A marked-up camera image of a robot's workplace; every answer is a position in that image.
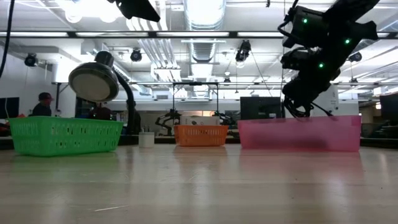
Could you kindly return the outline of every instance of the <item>wooden table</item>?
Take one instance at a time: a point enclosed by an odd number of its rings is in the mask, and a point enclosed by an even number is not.
[[[54,158],[0,151],[0,220],[391,224],[398,220],[398,151],[158,145]]]

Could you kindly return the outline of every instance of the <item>lamp arm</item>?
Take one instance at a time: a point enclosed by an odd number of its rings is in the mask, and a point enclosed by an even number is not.
[[[120,76],[115,70],[113,73],[116,74],[120,85],[124,88],[127,94],[127,110],[128,110],[128,118],[127,118],[127,134],[132,134],[132,127],[134,125],[134,95],[132,94],[132,90],[129,84],[124,80],[122,76]]]

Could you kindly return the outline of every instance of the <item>basket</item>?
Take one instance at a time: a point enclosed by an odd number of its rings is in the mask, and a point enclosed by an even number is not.
[[[115,150],[123,123],[35,116],[12,118],[10,126],[18,153],[62,156]]]
[[[180,146],[222,146],[228,126],[176,125],[175,142]]]
[[[358,152],[360,116],[238,121],[242,149]]]

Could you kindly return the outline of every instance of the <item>orange plastic basket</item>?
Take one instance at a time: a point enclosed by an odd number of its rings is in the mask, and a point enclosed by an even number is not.
[[[225,144],[228,126],[176,125],[175,142],[180,146],[222,146]]]

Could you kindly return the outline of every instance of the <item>computer monitor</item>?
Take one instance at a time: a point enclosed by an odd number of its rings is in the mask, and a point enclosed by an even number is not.
[[[241,97],[241,119],[281,118],[280,97]]]
[[[383,119],[398,121],[398,93],[381,95],[380,105]]]
[[[0,119],[16,118],[18,115],[19,97],[0,98]]]

